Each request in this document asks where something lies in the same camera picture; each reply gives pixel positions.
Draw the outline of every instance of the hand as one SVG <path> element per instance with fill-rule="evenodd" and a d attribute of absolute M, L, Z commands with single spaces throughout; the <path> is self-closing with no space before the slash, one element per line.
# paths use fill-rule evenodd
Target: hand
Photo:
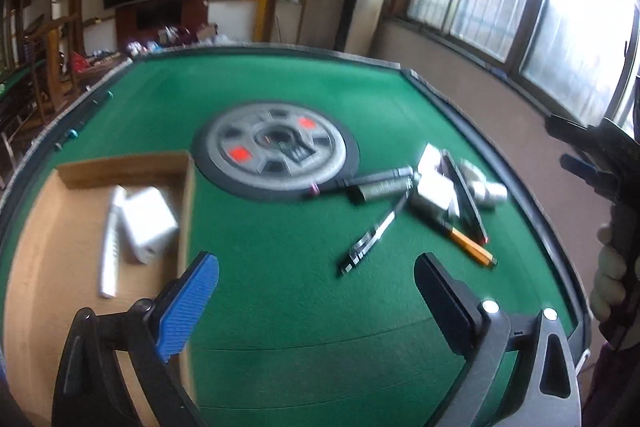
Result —
<path fill-rule="evenodd" d="M 598 254 L 598 270 L 593 278 L 593 290 L 590 306 L 593 316 L 600 322 L 606 321 L 611 307 L 621 304 L 625 299 L 625 287 L 620 282 L 626 271 L 625 259 L 609 244 L 611 242 L 610 225 L 598 230 L 598 240 L 603 244 Z M 640 279 L 640 257 L 636 260 L 636 277 Z M 640 343 L 640 313 L 626 334 L 620 349 L 627 349 Z"/>

